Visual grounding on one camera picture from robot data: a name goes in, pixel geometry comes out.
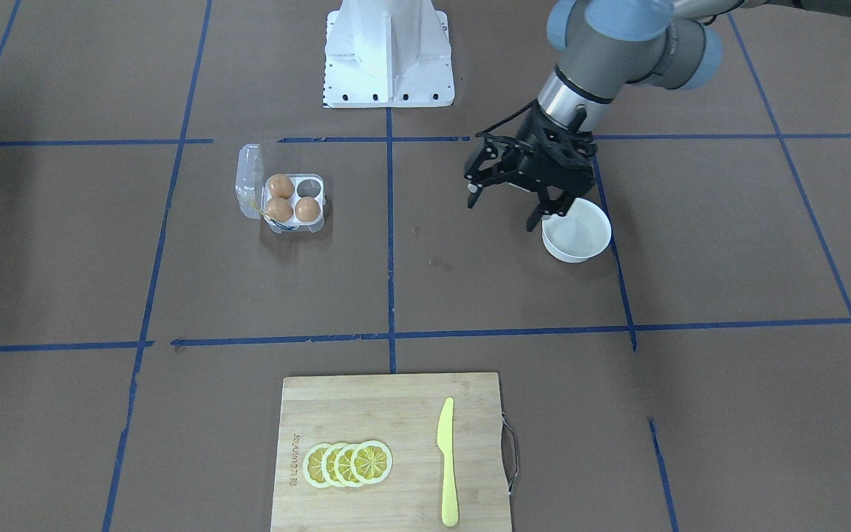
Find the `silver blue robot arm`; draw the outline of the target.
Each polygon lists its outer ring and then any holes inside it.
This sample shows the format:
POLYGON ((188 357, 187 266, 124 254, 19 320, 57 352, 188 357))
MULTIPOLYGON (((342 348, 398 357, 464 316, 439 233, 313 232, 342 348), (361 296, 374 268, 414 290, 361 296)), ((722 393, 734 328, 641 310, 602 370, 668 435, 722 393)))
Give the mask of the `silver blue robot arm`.
POLYGON ((570 215, 594 188, 593 132, 625 86, 688 90, 703 86, 722 61, 712 21, 760 1, 560 1, 547 20, 561 54, 534 100, 516 112, 514 136, 496 126, 477 132, 482 145, 464 165, 467 205, 507 184, 534 194, 526 222, 570 215))

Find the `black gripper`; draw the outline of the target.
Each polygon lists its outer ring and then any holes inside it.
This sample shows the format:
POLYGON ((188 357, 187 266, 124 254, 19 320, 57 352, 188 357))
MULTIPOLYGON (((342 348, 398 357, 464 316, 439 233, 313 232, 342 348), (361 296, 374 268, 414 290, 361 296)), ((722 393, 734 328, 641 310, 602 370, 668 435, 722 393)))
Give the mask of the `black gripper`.
POLYGON ((526 221, 527 232, 546 216, 567 215, 574 199, 595 185, 593 158, 598 146, 591 132, 581 130, 587 117, 584 105, 574 105, 570 124, 564 126, 531 101, 477 132, 482 145, 464 165, 467 208, 475 208, 486 188, 509 184, 538 198, 526 221))

